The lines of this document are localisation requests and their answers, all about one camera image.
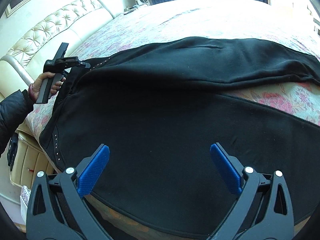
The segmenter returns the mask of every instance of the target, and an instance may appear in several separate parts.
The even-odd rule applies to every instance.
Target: blue gripper pad
[[[210,154],[230,193],[239,196],[242,192],[239,173],[216,144],[211,146]]]
[[[109,161],[109,156],[109,147],[106,145],[102,146],[79,176],[77,191],[81,198],[92,192],[94,185]]]

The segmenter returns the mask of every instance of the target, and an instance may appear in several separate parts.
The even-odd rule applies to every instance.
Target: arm
[[[22,92],[18,90],[0,102],[0,155],[4,152],[14,131],[33,111],[33,104],[38,98],[42,81],[53,76],[54,74],[50,72],[42,73],[31,85],[30,95],[27,90]],[[57,93],[64,80],[65,78],[52,86],[52,95]]]

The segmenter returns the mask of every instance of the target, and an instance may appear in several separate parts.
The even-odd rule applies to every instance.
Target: bracelet
[[[30,86],[29,86],[29,97],[30,97],[31,100],[35,103],[37,100],[36,100],[35,95],[34,95],[33,92],[32,92],[32,85],[33,85],[33,83],[31,83]]]

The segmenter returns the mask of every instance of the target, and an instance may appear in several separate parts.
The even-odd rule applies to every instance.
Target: leather sleeve
[[[18,90],[0,102],[0,154],[14,131],[32,111],[33,102],[27,90]]]

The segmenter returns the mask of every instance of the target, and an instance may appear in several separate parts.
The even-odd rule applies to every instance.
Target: hand
[[[54,77],[55,73],[51,73],[51,72],[45,72],[40,74],[37,79],[35,80],[35,82],[32,85],[32,92],[36,98],[36,100],[39,97],[39,92],[40,92],[40,87],[42,84],[42,81],[46,78],[52,78]],[[66,80],[66,78],[62,78],[61,81],[56,82],[55,84],[52,85],[50,93],[54,96],[60,89],[60,87],[62,86],[62,82],[64,82]]]

